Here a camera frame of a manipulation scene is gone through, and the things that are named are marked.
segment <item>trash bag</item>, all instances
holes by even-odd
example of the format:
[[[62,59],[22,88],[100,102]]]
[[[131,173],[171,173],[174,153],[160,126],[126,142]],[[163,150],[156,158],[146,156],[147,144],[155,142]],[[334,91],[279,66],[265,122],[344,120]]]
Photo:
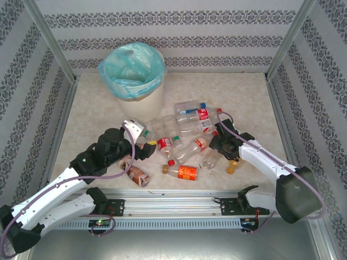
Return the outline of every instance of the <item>trash bag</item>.
[[[165,64],[158,50],[135,42],[114,49],[98,65],[98,71],[114,96],[137,99],[160,86]]]

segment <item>wallpaper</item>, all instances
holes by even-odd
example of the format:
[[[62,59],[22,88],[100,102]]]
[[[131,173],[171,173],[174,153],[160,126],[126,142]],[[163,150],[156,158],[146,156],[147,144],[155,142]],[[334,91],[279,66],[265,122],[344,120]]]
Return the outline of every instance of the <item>wallpaper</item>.
[[[0,205],[14,205],[40,189],[70,84],[23,3],[0,9]]]
[[[300,166],[310,166],[338,259],[347,259],[347,8],[319,0],[273,84]]]
[[[302,0],[38,0],[76,74],[116,47],[157,48],[170,72],[265,72]]]

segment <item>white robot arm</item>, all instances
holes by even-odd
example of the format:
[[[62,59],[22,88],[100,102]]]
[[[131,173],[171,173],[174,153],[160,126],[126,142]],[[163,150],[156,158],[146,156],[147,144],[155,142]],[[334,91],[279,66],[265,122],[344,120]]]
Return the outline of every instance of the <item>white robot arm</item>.
[[[250,207],[277,211],[285,221],[292,224],[323,206],[317,195],[289,172],[294,172],[317,190],[311,170],[307,167],[297,168],[280,160],[261,147],[250,134],[239,134],[229,119],[222,123],[246,142],[229,133],[221,123],[217,123],[215,126],[218,135],[212,139],[210,148],[217,149],[228,160],[237,161],[241,158],[249,162],[274,184],[271,190],[251,186],[239,192],[237,202],[243,211]]]
[[[95,177],[104,175],[109,166],[132,153],[131,139],[135,143],[145,126],[132,120],[124,121],[123,126],[131,136],[124,128],[106,130],[97,143],[78,154],[63,173],[37,194],[14,207],[0,207],[0,224],[4,230],[8,229],[7,236],[16,253],[30,249],[53,227],[69,219],[90,213],[103,214],[107,198],[98,188],[89,188],[80,197],[61,203],[74,192],[85,188]],[[135,146],[134,158],[144,160],[153,154],[155,148],[155,145],[149,144],[144,148]],[[76,179],[59,184],[71,178]]]

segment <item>trash can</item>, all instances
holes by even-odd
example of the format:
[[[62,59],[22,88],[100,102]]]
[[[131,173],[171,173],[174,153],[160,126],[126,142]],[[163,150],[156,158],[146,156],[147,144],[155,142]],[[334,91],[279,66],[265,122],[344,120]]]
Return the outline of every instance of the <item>trash can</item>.
[[[98,65],[98,71],[127,116],[146,122],[160,114],[165,65],[157,49],[141,42],[121,46]]]

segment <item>small bottle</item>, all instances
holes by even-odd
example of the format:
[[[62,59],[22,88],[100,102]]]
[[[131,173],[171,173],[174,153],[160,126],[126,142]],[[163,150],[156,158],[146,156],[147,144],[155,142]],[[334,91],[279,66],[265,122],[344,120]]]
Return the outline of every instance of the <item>small bottle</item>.
[[[174,148],[182,148],[183,143],[179,138],[181,131],[178,128],[176,118],[173,115],[168,115],[163,118],[165,130],[172,140]]]
[[[128,167],[128,163],[124,160],[119,160],[118,166],[122,169],[125,170]],[[126,173],[129,178],[139,185],[140,187],[145,187],[151,180],[151,178],[141,171],[138,167],[131,166],[130,169]]]
[[[186,122],[179,125],[179,130],[181,130],[181,136],[183,137],[189,137],[197,134],[209,134],[216,131],[216,123],[218,123],[217,118]]]
[[[201,108],[206,108],[206,104],[200,103],[196,100],[181,102],[181,103],[175,104],[175,113],[176,115],[183,115],[183,114],[187,114]]]
[[[165,130],[163,122],[159,120],[153,120],[152,129],[156,134],[155,136],[157,139],[159,152],[163,156],[165,156],[167,159],[170,159],[172,156],[171,151],[173,147],[172,147],[172,143],[170,141],[169,135],[167,134]]]
[[[143,137],[146,138],[147,141],[154,141],[155,140],[154,132],[151,132],[148,129],[143,133]]]
[[[227,173],[233,174],[235,172],[235,168],[240,166],[240,162],[242,159],[240,158],[239,161],[231,160],[229,161],[229,167],[227,168]]]
[[[173,157],[178,164],[184,164],[189,158],[195,154],[199,154],[204,151],[210,144],[212,138],[217,135],[217,132],[212,134],[204,134],[199,136],[193,142],[191,142],[186,148],[178,151]]]
[[[197,168],[185,165],[163,165],[162,173],[171,175],[178,179],[196,180]]]
[[[177,123],[183,124],[191,121],[199,121],[205,119],[211,119],[217,116],[218,112],[221,112],[220,108],[201,108],[188,114],[176,115]]]
[[[221,155],[216,149],[211,149],[209,154],[202,160],[202,165],[208,169],[213,169],[222,157],[223,155]]]

